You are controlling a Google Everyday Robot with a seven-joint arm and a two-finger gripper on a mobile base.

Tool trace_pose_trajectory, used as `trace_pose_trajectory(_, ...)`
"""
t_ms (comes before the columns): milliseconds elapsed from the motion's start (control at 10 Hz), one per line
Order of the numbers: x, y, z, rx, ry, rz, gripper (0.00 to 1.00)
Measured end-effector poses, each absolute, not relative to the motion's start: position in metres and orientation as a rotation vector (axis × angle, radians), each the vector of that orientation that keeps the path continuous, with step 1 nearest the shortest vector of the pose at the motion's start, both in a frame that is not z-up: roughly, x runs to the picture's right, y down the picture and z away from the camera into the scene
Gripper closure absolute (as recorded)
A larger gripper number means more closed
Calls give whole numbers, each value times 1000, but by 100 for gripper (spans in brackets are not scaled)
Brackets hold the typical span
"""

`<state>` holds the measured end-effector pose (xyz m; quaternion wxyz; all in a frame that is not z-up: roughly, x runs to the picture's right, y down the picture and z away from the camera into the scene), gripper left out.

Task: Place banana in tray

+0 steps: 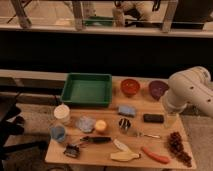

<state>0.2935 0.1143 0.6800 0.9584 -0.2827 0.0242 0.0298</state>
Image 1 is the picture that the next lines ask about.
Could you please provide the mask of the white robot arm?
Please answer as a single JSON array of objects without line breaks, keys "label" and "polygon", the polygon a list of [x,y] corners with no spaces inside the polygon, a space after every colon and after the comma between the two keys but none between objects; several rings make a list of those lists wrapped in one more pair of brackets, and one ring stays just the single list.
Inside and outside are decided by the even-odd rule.
[{"label": "white robot arm", "polygon": [[166,128],[173,126],[188,104],[213,117],[213,90],[210,82],[210,72],[201,66],[176,72],[169,77],[169,89],[161,98]]}]

